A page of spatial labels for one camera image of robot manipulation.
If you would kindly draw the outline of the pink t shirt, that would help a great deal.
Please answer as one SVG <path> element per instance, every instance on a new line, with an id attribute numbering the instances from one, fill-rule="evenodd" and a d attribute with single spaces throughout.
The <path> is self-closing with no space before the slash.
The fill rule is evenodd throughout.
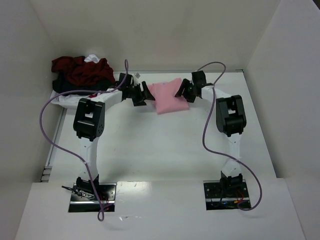
<path id="1" fill-rule="evenodd" d="M 181 84 L 182 79 L 175 78 L 169 82 L 152 83 L 147 86 L 155 98 L 153 105 L 158 115 L 189 109 L 189 104 L 183 97 L 175 97 Z"/>

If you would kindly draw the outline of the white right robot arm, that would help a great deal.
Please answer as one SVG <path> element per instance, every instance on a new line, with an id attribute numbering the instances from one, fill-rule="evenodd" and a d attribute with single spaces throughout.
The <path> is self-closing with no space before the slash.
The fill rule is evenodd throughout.
<path id="1" fill-rule="evenodd" d="M 240 95 L 230 95 L 215 88 L 215 83 L 208 83 L 204 71 L 191 73 L 192 80 L 183 79 L 175 97 L 183 97 L 193 103 L 197 97 L 211 103 L 211 108 L 202 133 L 203 147 L 216 155 L 227 157 L 220 171 L 220 191 L 222 195 L 237 191 L 243 184 L 240 164 L 240 141 L 247 119 Z M 215 112 L 217 130 L 228 142 L 229 153 L 209 149 L 205 143 L 206 131 L 212 113 Z"/>

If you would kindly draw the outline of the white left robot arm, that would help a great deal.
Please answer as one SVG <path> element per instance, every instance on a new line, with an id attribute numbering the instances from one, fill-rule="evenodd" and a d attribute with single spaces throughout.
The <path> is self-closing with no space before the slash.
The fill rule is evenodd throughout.
<path id="1" fill-rule="evenodd" d="M 146 100 L 154 101 L 145 81 L 135 84 L 133 76 L 120 74 L 119 89 L 108 90 L 99 100 L 81 98 L 78 101 L 73 130 L 80 142 L 80 160 L 83 169 L 76 179 L 75 191 L 95 196 L 99 193 L 99 173 L 97 168 L 98 141 L 105 130 L 105 112 L 109 108 L 131 99 L 135 107 L 145 106 Z"/>

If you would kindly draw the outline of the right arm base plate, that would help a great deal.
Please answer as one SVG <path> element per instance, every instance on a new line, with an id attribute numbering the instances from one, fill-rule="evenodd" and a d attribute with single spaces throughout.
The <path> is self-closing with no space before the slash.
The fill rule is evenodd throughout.
<path id="1" fill-rule="evenodd" d="M 225 190 L 224 193 L 222 193 L 219 180 L 204 181 L 203 188 L 207 211 L 234 210 L 239 209 L 239 206 L 243 209 L 251 208 L 249 192 L 245 180 L 243 180 L 239 189 Z"/>

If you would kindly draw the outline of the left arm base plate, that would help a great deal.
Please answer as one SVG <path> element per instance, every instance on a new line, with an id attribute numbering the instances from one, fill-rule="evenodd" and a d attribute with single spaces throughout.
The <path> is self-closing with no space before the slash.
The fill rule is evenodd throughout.
<path id="1" fill-rule="evenodd" d="M 115 211 L 116 187 L 115 183 L 103 183 L 97 189 L 105 213 Z M 76 184 L 73 188 L 67 187 L 67 189 L 71 191 L 69 213 L 97 213 L 101 209 L 93 192 L 80 190 Z"/>

